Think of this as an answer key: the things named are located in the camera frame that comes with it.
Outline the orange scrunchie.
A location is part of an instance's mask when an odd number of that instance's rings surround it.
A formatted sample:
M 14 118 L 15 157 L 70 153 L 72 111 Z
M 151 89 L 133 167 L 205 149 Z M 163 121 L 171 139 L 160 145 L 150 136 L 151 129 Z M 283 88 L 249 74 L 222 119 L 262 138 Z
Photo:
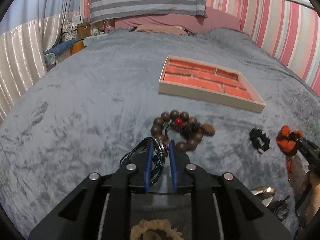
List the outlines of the orange scrunchie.
M 303 133 L 301 131 L 291 131 L 289 126 L 284 125 L 276 136 L 277 145 L 281 152 L 283 152 L 287 157 L 294 157 L 298 151 L 298 145 L 293 138 L 294 135 L 299 139 L 303 138 Z

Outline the black scrunchie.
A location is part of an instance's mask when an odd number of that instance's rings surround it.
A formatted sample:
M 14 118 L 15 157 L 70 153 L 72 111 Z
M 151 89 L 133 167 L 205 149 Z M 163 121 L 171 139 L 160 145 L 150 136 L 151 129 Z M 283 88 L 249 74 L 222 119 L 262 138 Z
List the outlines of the black scrunchie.
M 249 139 L 252 143 L 252 146 L 260 153 L 268 151 L 270 148 L 270 138 L 266 133 L 259 128 L 251 129 L 249 133 Z

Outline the gold hair clip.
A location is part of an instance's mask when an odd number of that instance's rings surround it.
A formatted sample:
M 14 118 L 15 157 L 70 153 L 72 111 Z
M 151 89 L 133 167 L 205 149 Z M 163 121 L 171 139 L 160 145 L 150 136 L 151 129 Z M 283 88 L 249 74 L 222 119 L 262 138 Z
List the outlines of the gold hair clip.
M 276 190 L 270 186 L 260 186 L 251 190 L 251 193 L 260 201 L 263 201 L 271 200 L 274 197 Z

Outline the black hair clip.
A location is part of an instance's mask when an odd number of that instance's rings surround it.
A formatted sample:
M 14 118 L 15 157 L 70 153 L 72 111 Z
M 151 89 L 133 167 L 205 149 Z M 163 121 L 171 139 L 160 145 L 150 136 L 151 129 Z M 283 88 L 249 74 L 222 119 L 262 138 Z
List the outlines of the black hair clip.
M 281 222 L 283 222 L 290 213 L 290 207 L 288 205 L 289 199 L 290 195 L 288 195 L 284 199 L 270 202 L 270 204 L 267 207 Z

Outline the cream scrunchie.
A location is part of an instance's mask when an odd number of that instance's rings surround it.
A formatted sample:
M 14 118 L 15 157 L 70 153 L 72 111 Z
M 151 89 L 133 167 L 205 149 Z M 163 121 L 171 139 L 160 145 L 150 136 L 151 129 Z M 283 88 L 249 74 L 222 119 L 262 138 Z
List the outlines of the cream scrunchie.
M 131 229 L 130 239 L 183 239 L 168 219 L 141 220 Z

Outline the white tray brick-pattern lining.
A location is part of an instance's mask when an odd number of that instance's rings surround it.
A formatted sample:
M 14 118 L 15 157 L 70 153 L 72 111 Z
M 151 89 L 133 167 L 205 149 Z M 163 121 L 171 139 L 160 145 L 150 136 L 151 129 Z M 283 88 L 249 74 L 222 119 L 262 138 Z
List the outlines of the white tray brick-pattern lining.
M 158 92 L 261 113 L 266 103 L 238 71 L 208 62 L 169 55 Z

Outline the grey plush bed blanket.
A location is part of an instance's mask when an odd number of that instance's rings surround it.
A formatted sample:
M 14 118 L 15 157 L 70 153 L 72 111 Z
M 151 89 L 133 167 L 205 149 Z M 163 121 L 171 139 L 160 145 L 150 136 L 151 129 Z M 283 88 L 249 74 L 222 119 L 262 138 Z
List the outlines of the grey plush bed blanket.
M 159 94 L 169 55 L 239 71 L 266 102 L 262 113 Z M 24 237 L 90 173 L 118 169 L 164 111 L 186 111 L 215 127 L 190 160 L 233 173 L 246 187 L 270 185 L 292 197 L 276 143 L 284 125 L 319 143 L 319 96 L 292 71 L 232 29 L 195 36 L 117 30 L 58 64 L 31 87 L 1 124 L 1 205 Z M 249 139 L 262 129 L 270 148 Z

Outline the beige folded cloth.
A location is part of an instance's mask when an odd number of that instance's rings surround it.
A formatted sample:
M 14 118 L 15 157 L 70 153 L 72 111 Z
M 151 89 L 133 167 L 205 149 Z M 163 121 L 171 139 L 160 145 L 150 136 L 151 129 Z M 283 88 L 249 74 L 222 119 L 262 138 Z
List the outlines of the beige folded cloth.
M 156 24 L 143 24 L 136 28 L 135 32 L 145 33 L 164 33 L 172 35 L 187 36 L 188 32 L 182 27 L 169 26 L 169 25 L 156 25 Z

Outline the pink headboard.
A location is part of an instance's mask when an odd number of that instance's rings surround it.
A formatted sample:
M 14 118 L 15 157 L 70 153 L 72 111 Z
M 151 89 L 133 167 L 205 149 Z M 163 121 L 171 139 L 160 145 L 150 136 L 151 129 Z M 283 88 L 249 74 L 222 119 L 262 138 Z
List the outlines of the pink headboard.
M 206 33 L 214 28 L 240 30 L 240 18 L 226 12 L 206 7 L 206 16 L 181 14 L 143 15 L 120 18 L 115 20 L 115 28 L 131 29 L 143 24 L 175 26 L 184 28 L 191 33 Z

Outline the blue cloth on furniture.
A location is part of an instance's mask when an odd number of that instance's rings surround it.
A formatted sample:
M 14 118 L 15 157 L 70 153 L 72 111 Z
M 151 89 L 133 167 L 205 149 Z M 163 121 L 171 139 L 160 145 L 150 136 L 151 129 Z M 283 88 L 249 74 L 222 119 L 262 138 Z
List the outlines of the blue cloth on furniture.
M 78 41 L 79 39 L 73 39 L 57 44 L 53 48 L 45 51 L 44 55 L 53 53 L 55 56 L 61 56 L 67 49 L 71 49 L 71 47 Z

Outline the brown storage box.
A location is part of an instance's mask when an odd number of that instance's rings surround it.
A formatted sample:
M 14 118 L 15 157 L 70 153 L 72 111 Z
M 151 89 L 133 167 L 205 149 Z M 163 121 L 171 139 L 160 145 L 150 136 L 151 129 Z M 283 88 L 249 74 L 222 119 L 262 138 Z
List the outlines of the brown storage box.
M 91 36 L 91 25 L 90 23 L 81 23 L 77 25 L 77 35 L 78 38 L 84 39 Z

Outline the white shiny curtain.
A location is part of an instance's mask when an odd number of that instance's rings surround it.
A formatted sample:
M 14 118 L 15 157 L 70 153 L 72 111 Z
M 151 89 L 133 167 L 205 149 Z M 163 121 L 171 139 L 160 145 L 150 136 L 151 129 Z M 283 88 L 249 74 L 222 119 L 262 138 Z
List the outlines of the white shiny curtain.
M 79 13 L 34 19 L 1 35 L 1 121 L 16 101 L 46 74 L 44 52 L 61 36 L 62 25 Z

